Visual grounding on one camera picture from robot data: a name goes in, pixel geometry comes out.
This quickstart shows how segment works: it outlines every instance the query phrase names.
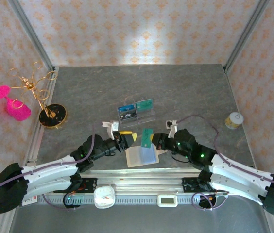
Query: green object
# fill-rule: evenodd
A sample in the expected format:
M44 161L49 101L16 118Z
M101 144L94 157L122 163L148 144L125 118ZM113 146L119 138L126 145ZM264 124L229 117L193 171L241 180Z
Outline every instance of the green object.
M138 111L148 110L153 108L152 99L136 102L136 108Z
M152 129L143 129L141 136L141 147L151 147L150 136L153 133Z

